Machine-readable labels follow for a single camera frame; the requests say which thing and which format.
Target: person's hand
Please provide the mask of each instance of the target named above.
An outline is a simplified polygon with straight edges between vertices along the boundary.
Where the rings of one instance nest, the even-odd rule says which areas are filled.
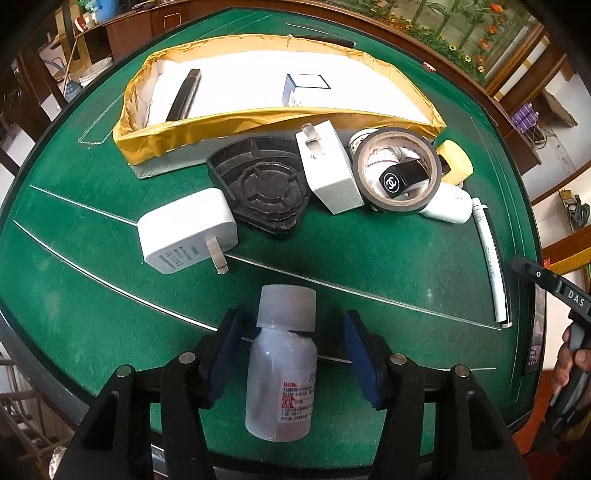
[[[556,395],[568,382],[570,371],[573,364],[586,372],[591,372],[591,350],[579,350],[576,352],[574,358],[569,350],[570,327],[568,327],[563,335],[562,340],[564,345],[558,351],[558,360],[554,367],[554,376],[550,381],[550,388],[554,395]],[[579,402],[579,408],[582,408],[591,403],[591,382],[587,386],[587,391]]]

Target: silver rivet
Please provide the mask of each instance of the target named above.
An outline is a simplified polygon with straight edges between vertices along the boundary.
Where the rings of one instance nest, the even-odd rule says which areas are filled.
[[[129,375],[131,373],[131,367],[129,365],[121,365],[118,369],[117,369],[117,376],[119,378],[125,378],[127,377],[127,375]]]
[[[195,354],[193,352],[181,353],[178,361],[182,364],[192,364],[195,361]]]
[[[470,375],[470,369],[466,365],[456,365],[453,371],[458,377],[462,378],[466,378]]]
[[[406,363],[406,360],[406,356],[404,356],[401,353],[393,353],[392,355],[390,355],[390,361],[394,365],[404,365]]]

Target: blue gripper pad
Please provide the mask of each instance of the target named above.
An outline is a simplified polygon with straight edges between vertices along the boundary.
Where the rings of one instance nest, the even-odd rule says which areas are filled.
[[[345,347],[355,370],[363,397],[377,410],[384,408],[388,367],[372,335],[367,331],[357,310],[343,318]]]
[[[213,407],[226,387],[232,364],[244,331],[244,315],[239,310],[228,310],[217,332],[210,337],[199,363],[199,375],[207,385],[207,400]]]

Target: blue plastic container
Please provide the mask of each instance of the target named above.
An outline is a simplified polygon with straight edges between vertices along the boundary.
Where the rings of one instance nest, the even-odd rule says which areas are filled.
[[[106,22],[117,16],[119,4],[117,0],[96,0],[96,20],[98,23]]]

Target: green tabletop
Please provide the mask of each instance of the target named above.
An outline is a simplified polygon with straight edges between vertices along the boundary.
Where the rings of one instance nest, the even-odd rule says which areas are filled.
[[[61,372],[92,395],[120,364],[164,365],[193,349],[231,307],[256,316],[261,287],[292,283],[317,291],[319,354],[310,434],[291,444],[251,436],[244,426],[248,344],[225,395],[203,413],[212,452],[299,468],[372,462],[384,414],[361,395],[343,362],[341,321],[357,309],[368,328],[421,365],[471,367],[510,423],[531,408],[537,374],[525,375],[531,335],[528,293],[509,276],[513,327],[494,322],[485,257],[473,220],[451,225],[420,215],[359,208],[333,216],[312,199],[301,224],[277,237],[238,226],[230,272],[211,262],[162,275],[142,261],[135,223],[143,214],[212,186],[205,165],[138,180],[110,136],[122,92],[150,53],[239,33],[331,34],[396,65],[435,104],[451,138],[474,165],[468,190],[489,206],[502,258],[536,258],[535,229],[514,169],[483,109],[404,53],[327,21],[231,9],[174,32],[127,62],[58,119],[29,159],[5,205],[0,235],[4,313]],[[248,329],[256,335],[254,321]],[[427,406],[423,453],[433,446]],[[154,409],[152,423],[160,428]]]

